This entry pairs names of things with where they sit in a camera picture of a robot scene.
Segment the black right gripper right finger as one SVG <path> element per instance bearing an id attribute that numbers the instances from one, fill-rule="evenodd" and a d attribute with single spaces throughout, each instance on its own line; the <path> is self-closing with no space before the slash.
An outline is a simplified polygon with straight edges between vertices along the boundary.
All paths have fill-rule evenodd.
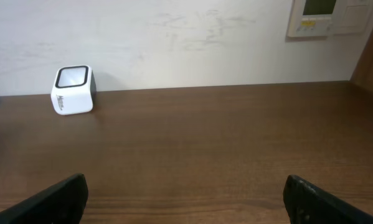
<path id="1" fill-rule="evenodd" d="M 283 202 L 292 224 L 373 224 L 373 216 L 297 175 L 289 175 Z"/>

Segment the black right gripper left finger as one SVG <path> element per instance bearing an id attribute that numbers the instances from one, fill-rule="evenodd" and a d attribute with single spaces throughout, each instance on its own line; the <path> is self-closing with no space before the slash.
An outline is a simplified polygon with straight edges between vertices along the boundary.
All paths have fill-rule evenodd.
<path id="1" fill-rule="evenodd" d="M 0 212 L 0 223 L 79 224 L 88 200 L 83 174 L 75 174 Z"/>

